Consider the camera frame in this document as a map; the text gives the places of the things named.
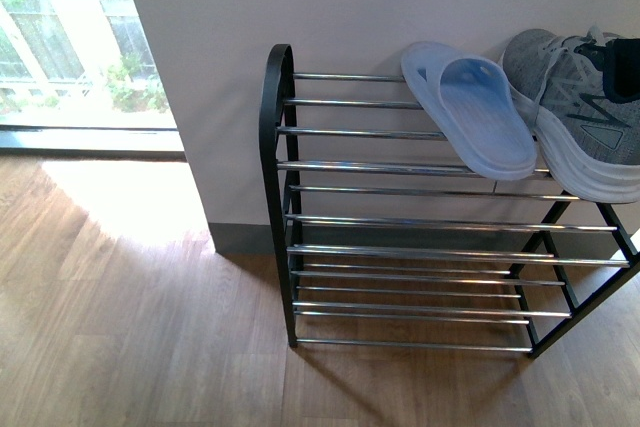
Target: shoe rack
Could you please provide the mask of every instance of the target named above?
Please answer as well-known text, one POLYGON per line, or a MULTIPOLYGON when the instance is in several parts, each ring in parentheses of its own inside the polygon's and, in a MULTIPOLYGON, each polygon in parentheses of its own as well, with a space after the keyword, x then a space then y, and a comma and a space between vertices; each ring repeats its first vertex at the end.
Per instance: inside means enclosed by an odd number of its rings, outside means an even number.
POLYGON ((533 177, 550 182, 557 187, 557 193, 434 187, 436 179, 450 178, 455 183, 478 178, 462 163, 363 162, 349 159, 349 152, 345 152, 345 160, 339 161, 301 158, 300 143, 310 137, 329 143, 338 137, 354 142, 375 139, 379 142, 376 152, 384 151, 394 139, 425 145, 446 139, 439 132, 299 125, 299 109, 315 109, 318 115, 333 115, 335 109, 392 109, 393 115, 398 116, 422 110, 413 102, 301 98, 296 96, 299 82, 335 85, 398 83, 403 79, 295 72, 292 49, 284 44, 274 46, 269 55, 259 146, 291 347, 335 344, 342 348, 448 348, 537 357, 640 269, 640 256, 612 206, 583 201, 561 191, 544 168, 537 169, 533 177), (324 175, 329 180, 319 181, 324 175), (335 185, 330 179, 336 175, 398 180, 393 186, 376 182, 354 185, 346 181, 335 185), (408 176, 419 178, 420 186, 408 187, 403 182, 408 176), (340 197, 343 203, 345 198, 357 197, 360 205, 365 199, 364 205, 370 205, 373 213, 381 199, 420 198, 424 202, 490 199, 507 210, 521 202, 533 202, 545 207, 532 211, 546 214, 516 223, 306 212, 307 204, 313 204, 309 199, 317 195, 340 197), (568 208, 594 209, 602 222, 561 223, 568 208), (318 241, 323 238, 317 234, 320 231, 329 232, 331 235, 325 236, 329 240, 318 241), (470 247, 391 242, 390 239, 404 238, 407 232, 418 242, 420 238, 442 236, 468 239, 470 247), (496 247, 508 243, 472 241, 514 233, 520 236, 521 243, 513 249, 496 247), (568 233, 579 236, 579 244, 584 246, 606 237, 622 251, 624 259, 563 256, 557 240, 568 233))

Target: shoe sole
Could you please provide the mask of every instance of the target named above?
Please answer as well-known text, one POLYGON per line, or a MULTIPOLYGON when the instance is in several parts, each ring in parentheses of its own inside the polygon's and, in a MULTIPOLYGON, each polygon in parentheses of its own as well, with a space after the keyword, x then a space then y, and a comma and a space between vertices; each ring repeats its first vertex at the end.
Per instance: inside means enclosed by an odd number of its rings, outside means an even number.
POLYGON ((551 175, 565 190, 594 202, 640 200, 640 166, 608 164, 588 156, 562 121, 542 106, 534 133, 551 175))

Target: sneaker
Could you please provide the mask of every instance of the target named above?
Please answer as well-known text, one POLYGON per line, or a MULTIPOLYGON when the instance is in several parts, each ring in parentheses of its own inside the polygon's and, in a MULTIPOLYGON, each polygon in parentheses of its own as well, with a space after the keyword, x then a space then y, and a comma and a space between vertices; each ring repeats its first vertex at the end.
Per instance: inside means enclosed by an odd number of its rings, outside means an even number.
POLYGON ((551 175, 586 200, 640 200, 640 39, 514 37, 501 59, 516 109, 551 175))

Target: slipper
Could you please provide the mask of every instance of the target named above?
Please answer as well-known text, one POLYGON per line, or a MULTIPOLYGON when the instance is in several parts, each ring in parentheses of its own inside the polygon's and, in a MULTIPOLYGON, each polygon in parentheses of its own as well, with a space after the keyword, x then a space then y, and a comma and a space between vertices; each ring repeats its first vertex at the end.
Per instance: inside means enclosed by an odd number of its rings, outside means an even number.
POLYGON ((498 64, 448 45, 419 42, 402 54, 401 66, 413 95, 471 170, 494 180, 533 172, 533 138, 498 64))

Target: laminate flooring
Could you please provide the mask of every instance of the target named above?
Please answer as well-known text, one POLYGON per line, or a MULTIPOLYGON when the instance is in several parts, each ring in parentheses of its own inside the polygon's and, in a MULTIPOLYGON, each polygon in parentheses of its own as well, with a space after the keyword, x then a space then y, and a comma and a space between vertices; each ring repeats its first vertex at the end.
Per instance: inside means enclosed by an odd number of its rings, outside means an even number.
POLYGON ((637 279, 534 361, 293 350, 277 285, 216 253, 186 164, 1 157, 0 426, 640 424, 637 279))

